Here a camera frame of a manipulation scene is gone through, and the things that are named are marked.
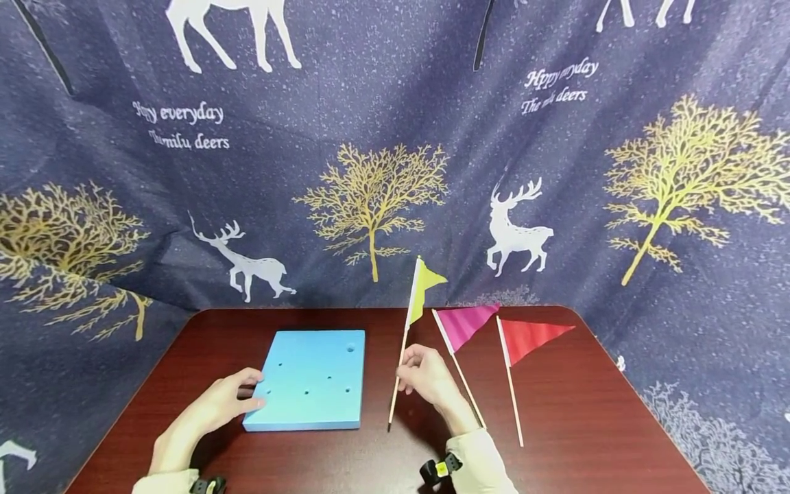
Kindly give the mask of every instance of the wooden flag stick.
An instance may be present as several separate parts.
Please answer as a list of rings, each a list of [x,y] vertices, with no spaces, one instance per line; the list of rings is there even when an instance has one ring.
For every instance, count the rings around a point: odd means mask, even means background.
[[[516,405],[516,392],[513,390],[513,377],[510,375],[510,355],[505,343],[505,332],[502,331],[502,320],[496,316],[496,326],[499,329],[499,340],[502,342],[502,355],[505,357],[507,369],[507,383],[510,384],[510,399],[513,400],[513,415],[516,416],[516,429],[518,430],[518,445],[524,447],[524,436],[521,434],[521,419],[518,418],[518,405]]]
[[[403,363],[403,354],[406,351],[406,338],[408,337],[408,327],[411,326],[412,320],[412,305],[414,302],[414,292],[417,289],[417,276],[419,275],[419,260],[420,256],[414,261],[414,277],[412,278],[412,294],[408,297],[408,310],[406,311],[406,323],[403,327],[403,342],[401,342],[401,356],[397,360],[397,366],[400,367]],[[397,400],[397,387],[401,384],[401,378],[395,376],[395,387],[393,388],[393,398],[389,404],[389,419],[387,420],[387,432],[392,428],[393,417],[395,416],[395,400]]]
[[[439,314],[436,312],[436,309],[431,309],[431,310],[434,313],[434,319],[436,319],[436,325],[439,326],[439,331],[442,333],[442,338],[445,341],[445,345],[447,345],[447,351],[450,352],[450,356],[453,358],[453,362],[455,363],[455,368],[458,370],[458,375],[461,376],[461,381],[463,382],[464,388],[466,389],[466,394],[469,395],[469,401],[471,401],[472,406],[475,407],[475,413],[477,413],[477,418],[480,419],[480,425],[483,428],[486,428],[486,421],[483,420],[483,414],[481,414],[480,409],[477,408],[475,397],[472,396],[472,391],[469,389],[469,385],[466,383],[464,372],[461,370],[461,366],[458,364],[458,360],[455,358],[455,352],[453,351],[453,346],[450,344],[450,339],[447,337],[447,332],[444,329],[442,320],[439,318]]]

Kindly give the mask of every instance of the hand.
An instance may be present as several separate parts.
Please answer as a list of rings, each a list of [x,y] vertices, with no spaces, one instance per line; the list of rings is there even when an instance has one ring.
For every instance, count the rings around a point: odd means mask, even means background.
[[[263,380],[263,373],[246,368],[214,381],[200,397],[181,413],[179,426],[202,437],[227,424],[243,413],[252,412],[265,405],[259,398],[251,398],[252,390],[242,386],[253,386]]]
[[[416,390],[437,409],[443,409],[461,398],[455,379],[435,349],[411,345],[404,351],[403,361],[396,373],[401,378],[399,391],[411,394]]]

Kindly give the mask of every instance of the wrist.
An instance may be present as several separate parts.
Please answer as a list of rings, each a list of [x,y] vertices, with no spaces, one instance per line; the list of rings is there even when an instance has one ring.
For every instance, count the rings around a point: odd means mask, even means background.
[[[460,392],[456,397],[442,402],[436,409],[447,424],[452,437],[469,434],[480,428],[477,416]]]
[[[154,442],[149,475],[189,469],[200,438],[187,424],[173,422]]]

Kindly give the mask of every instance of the deer antler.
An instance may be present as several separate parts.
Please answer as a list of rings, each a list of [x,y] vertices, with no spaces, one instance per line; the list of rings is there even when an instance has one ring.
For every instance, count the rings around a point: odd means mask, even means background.
[[[497,190],[499,190],[499,184],[501,182],[502,182],[502,180],[500,179],[499,182],[497,182],[496,185],[494,186],[494,190],[491,192],[491,201],[492,202],[499,200],[499,193],[497,192]]]
[[[239,232],[241,228],[239,227],[239,224],[236,222],[236,220],[233,220],[233,226],[231,226],[229,223],[226,223],[225,228],[228,229],[228,233],[225,233],[224,228],[220,228],[222,236],[217,237],[219,240],[240,239],[244,236],[244,232]]]
[[[207,239],[202,233],[200,233],[198,230],[195,229],[195,219],[192,218],[192,213],[187,211],[186,214],[190,215],[190,220],[192,221],[192,233],[194,233],[195,236],[200,240],[203,240],[204,242],[208,242],[209,239]]]
[[[540,191],[540,185],[542,182],[543,177],[538,178],[538,183],[533,183],[532,180],[530,180],[527,184],[529,189],[526,191],[526,193],[524,192],[524,186],[522,185],[521,188],[518,189],[518,194],[516,194],[516,197],[513,197],[513,194],[511,193],[507,200],[512,200],[514,202],[532,201],[543,193]]]
[[[228,223],[225,224],[225,228],[228,229],[227,233],[223,228],[220,228],[220,232],[222,232],[222,235],[214,236],[213,239],[210,239],[205,235],[203,235],[202,233],[200,233],[197,229],[195,229],[195,219],[192,218],[192,213],[190,213],[189,211],[187,211],[186,213],[190,215],[190,220],[192,221],[192,233],[194,233],[197,238],[203,240],[204,242],[211,242],[212,240],[240,239],[244,236],[244,232],[239,231],[241,229],[239,227],[239,223],[237,223],[236,220],[233,220],[233,226],[231,226]]]

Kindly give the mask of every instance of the sleeve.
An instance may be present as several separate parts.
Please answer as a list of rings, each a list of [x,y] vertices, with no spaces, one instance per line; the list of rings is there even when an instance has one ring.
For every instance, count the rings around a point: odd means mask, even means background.
[[[196,469],[172,473],[155,473],[143,477],[134,485],[132,494],[189,494],[198,480]]]
[[[462,464],[450,474],[457,494],[518,494],[487,430],[453,437],[447,441],[447,452]]]

